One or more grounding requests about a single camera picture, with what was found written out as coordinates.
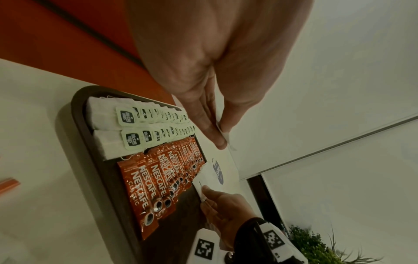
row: black sleeve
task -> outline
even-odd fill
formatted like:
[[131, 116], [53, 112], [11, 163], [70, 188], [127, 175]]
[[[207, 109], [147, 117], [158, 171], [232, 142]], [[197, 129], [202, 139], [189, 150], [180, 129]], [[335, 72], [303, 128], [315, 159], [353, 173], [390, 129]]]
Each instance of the black sleeve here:
[[[276, 263], [276, 258], [267, 244], [260, 225], [266, 223], [261, 218], [252, 218], [245, 222], [238, 230], [234, 241], [234, 264], [242, 263]], [[303, 264], [296, 258], [291, 258], [282, 264]]]

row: black tray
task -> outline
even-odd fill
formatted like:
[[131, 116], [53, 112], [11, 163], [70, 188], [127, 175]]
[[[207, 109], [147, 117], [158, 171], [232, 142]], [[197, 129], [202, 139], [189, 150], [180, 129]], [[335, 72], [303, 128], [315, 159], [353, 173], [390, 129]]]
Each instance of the black tray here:
[[194, 187], [179, 196], [176, 211], [167, 218], [158, 221], [159, 227], [146, 240], [142, 240], [141, 230], [131, 208], [125, 184], [122, 179], [118, 161], [103, 161], [94, 143], [93, 135], [86, 121], [85, 108], [89, 97], [131, 98], [142, 102], [154, 102], [161, 106], [179, 109], [172, 105], [160, 103], [147, 98], [120, 92], [102, 86], [81, 88], [71, 100], [71, 114], [77, 129], [93, 160], [119, 222], [131, 246], [138, 263], [185, 263], [189, 256], [197, 230], [204, 228], [206, 218], [200, 210], [200, 198]]

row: green plant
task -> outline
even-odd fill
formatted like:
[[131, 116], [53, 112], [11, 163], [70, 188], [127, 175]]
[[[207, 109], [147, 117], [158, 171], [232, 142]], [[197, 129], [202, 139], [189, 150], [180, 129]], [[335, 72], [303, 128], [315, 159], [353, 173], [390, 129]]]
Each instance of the green plant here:
[[364, 257], [360, 249], [357, 257], [349, 261], [351, 253], [346, 254], [345, 251], [339, 251], [335, 247], [337, 243], [335, 242], [334, 230], [332, 230], [332, 238], [330, 237], [331, 248], [324, 244], [319, 234], [315, 234], [308, 229], [291, 226], [290, 234], [292, 243], [302, 252], [310, 264], [368, 264], [382, 260], [382, 258]]

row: tag logo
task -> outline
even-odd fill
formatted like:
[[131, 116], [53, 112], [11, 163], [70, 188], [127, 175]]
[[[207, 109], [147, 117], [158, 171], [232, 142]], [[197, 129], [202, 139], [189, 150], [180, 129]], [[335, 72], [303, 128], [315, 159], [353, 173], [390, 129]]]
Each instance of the tag logo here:
[[136, 133], [126, 134], [126, 141], [128, 142], [129, 146], [138, 146], [141, 144], [139, 141], [139, 135]]
[[135, 111], [136, 111], [136, 116], [139, 118], [139, 111], [138, 111], [138, 108], [136, 108], [136, 107], [132, 107]]
[[274, 230], [267, 231], [266, 233], [263, 233], [263, 235], [271, 250], [284, 245], [283, 240], [276, 234], [276, 232], [274, 232]]
[[122, 117], [122, 122], [124, 123], [129, 123], [129, 124], [135, 123], [134, 115], [131, 112], [121, 110], [121, 117]]
[[215, 243], [199, 238], [199, 241], [197, 242], [195, 255], [208, 259], [208, 260], [212, 260], [214, 249], [215, 249]]
[[160, 141], [160, 132], [158, 132], [158, 131], [154, 131], [154, 133], [155, 133], [155, 139], [156, 139], [157, 141]]
[[151, 132], [149, 132], [149, 131], [145, 130], [145, 131], [143, 131], [142, 133], [144, 134], [144, 137], [145, 137], [145, 142], [149, 142], [149, 141], [151, 141], [151, 140], [152, 140], [152, 137], [151, 137]]
[[214, 162], [213, 162], [213, 159], [212, 159], [212, 166], [213, 166], [213, 169], [214, 169], [214, 170], [215, 170], [215, 172], [216, 172], [216, 175], [218, 175], [218, 180], [219, 180], [219, 183], [220, 183], [220, 184], [223, 184], [223, 174], [222, 174], [221, 167], [219, 166], [218, 161], [217, 161], [217, 160], [215, 160], [215, 163], [214, 163]]
[[141, 111], [142, 111], [142, 115], [143, 115], [143, 117], [145, 118], [145, 119], [147, 119], [148, 117], [147, 117], [147, 111], [145, 110], [145, 109], [141, 109]]

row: hand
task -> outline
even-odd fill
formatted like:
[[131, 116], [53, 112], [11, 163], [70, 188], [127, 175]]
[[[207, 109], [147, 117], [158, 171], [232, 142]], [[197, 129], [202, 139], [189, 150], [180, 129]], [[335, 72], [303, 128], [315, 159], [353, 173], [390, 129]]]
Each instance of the hand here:
[[209, 222], [219, 230], [225, 245], [234, 248], [238, 229], [247, 220], [257, 216], [240, 194], [214, 191], [206, 185], [202, 187], [202, 192], [207, 199], [200, 204], [200, 208]]
[[276, 81], [313, 0], [127, 0], [131, 33], [152, 77], [219, 148], [215, 74], [229, 132]]

